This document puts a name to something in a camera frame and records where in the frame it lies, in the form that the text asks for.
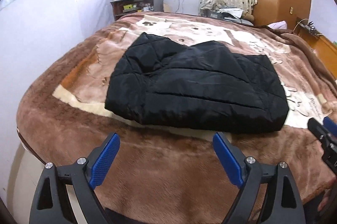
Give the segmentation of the person left hand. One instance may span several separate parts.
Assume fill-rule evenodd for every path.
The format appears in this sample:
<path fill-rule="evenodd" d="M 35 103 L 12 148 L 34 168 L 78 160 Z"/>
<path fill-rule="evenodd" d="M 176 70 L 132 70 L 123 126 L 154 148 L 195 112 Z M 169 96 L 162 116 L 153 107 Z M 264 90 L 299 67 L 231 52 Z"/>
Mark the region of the person left hand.
<path fill-rule="evenodd" d="M 321 218 L 332 217 L 336 215 L 336 187 L 328 190 L 318 206 L 319 216 Z"/>

